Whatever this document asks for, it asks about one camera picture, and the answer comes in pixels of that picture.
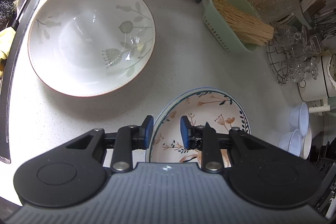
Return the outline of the white dish brush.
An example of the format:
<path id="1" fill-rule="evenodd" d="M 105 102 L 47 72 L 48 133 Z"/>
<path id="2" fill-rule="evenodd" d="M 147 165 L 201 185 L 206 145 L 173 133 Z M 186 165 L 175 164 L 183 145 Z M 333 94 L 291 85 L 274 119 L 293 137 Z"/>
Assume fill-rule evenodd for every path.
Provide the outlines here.
<path id="1" fill-rule="evenodd" d="M 30 0 L 15 0 L 15 8 L 16 8 L 16 19 L 20 20 L 25 9 L 27 8 Z"/>

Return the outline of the light blue small bowl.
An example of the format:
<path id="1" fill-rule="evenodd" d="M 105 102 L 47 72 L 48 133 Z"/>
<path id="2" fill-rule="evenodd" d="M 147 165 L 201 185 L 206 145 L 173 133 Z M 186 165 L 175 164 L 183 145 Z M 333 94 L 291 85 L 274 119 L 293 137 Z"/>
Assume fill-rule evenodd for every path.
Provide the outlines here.
<path id="1" fill-rule="evenodd" d="M 279 143 L 278 148 L 291 153 L 294 156 L 299 156 L 302 148 L 302 136 L 299 129 L 284 134 Z"/>

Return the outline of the green chopstick basket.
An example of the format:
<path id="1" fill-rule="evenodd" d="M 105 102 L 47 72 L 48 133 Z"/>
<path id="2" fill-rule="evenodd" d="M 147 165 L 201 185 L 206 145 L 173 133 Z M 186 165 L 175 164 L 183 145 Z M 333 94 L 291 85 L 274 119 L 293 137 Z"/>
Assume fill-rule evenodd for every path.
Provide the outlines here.
<path id="1" fill-rule="evenodd" d="M 247 0 L 209 0 L 203 22 L 231 53 L 250 53 L 273 39 L 274 28 L 259 19 Z"/>

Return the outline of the white electric cooker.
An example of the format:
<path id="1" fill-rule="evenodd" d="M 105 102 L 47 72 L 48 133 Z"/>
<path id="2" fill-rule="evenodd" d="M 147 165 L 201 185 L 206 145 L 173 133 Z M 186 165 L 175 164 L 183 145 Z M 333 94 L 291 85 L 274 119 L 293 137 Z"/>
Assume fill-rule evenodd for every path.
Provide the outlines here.
<path id="1" fill-rule="evenodd" d="M 317 79 L 309 74 L 298 84 L 300 96 L 305 102 L 335 97 L 335 53 L 320 57 L 317 65 Z"/>

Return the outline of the floral plate teal rim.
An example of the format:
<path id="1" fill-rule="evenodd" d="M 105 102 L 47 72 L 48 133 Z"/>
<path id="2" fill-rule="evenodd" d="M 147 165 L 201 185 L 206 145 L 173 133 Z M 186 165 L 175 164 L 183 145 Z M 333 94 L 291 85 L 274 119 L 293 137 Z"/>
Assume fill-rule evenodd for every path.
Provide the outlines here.
<path id="1" fill-rule="evenodd" d="M 209 123 L 217 133 L 228 134 L 233 127 L 251 132 L 247 115 L 234 97 L 214 88 L 193 89 L 175 98 L 158 116 L 146 151 L 147 162 L 201 163 L 201 151 L 183 145 L 180 120 L 184 115 L 192 126 Z"/>

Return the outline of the textured clear glass jar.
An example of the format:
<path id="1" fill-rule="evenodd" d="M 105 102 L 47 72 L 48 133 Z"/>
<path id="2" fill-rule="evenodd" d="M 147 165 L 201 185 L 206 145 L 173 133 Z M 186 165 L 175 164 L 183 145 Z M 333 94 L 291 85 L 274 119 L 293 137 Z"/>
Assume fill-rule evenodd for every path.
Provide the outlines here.
<path id="1" fill-rule="evenodd" d="M 250 0 L 249 2 L 265 23 L 278 21 L 295 10 L 295 0 Z"/>

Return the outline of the green pitcher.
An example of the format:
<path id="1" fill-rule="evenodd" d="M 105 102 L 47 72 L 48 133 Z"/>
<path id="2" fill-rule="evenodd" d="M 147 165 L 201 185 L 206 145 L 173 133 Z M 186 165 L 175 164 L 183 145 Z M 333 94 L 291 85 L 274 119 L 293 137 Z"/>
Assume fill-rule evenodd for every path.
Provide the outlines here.
<path id="1" fill-rule="evenodd" d="M 325 100 L 316 100 L 316 101 L 310 101 L 307 103 L 308 108 L 310 107 L 322 107 L 324 105 Z M 314 113 L 318 116 L 324 116 L 329 115 L 331 117 L 335 117 L 335 97 L 331 97 L 327 99 L 327 104 L 330 106 L 329 111 L 319 111 L 317 113 Z"/>

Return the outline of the steel wool scrubber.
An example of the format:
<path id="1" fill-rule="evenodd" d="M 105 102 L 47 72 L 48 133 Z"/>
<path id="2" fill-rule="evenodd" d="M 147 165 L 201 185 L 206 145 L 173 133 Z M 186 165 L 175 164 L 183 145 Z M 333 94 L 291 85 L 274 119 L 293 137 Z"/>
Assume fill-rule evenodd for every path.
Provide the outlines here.
<path id="1" fill-rule="evenodd" d="M 0 30 L 6 28 L 6 25 L 13 16 L 14 10 L 14 0 L 0 0 Z"/>

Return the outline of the yellow dish cloth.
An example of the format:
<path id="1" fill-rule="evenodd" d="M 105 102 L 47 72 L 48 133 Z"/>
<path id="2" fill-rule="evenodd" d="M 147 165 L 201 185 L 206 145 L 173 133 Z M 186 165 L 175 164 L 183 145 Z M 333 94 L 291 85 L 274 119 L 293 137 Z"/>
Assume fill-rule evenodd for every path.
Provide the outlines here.
<path id="1" fill-rule="evenodd" d="M 9 57 L 15 34 L 16 30 L 12 27 L 5 28 L 0 32 L 1 78 L 3 77 L 3 71 L 5 69 L 5 65 L 3 64 L 3 62 Z"/>

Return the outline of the large white leaf-pattern bowl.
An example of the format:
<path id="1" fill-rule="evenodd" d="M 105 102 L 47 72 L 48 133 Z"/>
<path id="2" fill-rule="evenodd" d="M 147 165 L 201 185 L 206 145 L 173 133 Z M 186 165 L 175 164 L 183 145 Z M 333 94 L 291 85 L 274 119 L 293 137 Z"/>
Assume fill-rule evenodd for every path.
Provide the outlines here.
<path id="1" fill-rule="evenodd" d="M 155 37 L 143 0 L 47 0 L 31 24 L 27 50 L 44 84 L 65 95 L 95 97 L 137 77 Z"/>

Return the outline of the white small bowl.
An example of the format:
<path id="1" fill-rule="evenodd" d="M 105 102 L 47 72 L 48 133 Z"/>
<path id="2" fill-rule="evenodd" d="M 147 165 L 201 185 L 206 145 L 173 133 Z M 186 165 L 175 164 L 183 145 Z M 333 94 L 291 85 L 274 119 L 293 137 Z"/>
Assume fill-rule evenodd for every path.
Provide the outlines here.
<path id="1" fill-rule="evenodd" d="M 302 148 L 300 157 L 306 160 L 309 156 L 312 143 L 312 131 L 308 128 L 306 135 L 302 138 Z"/>

